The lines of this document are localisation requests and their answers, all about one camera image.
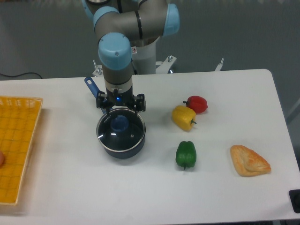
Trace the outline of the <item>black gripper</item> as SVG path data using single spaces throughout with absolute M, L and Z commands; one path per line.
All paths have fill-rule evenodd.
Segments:
M 98 91 L 96 95 L 96 107 L 101 109 L 103 114 L 109 115 L 110 107 L 124 106 L 133 108 L 135 114 L 146 111 L 146 99 L 144 94 L 133 95 L 133 87 L 120 93 L 118 90 L 106 89 L 107 96 L 104 92 Z

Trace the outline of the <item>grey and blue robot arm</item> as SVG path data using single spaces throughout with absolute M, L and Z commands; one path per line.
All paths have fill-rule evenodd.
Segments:
M 165 0 L 84 0 L 93 21 L 106 92 L 92 91 L 96 106 L 109 112 L 123 106 L 146 108 L 143 94 L 133 94 L 133 75 L 155 74 L 156 42 L 180 28 L 175 4 Z

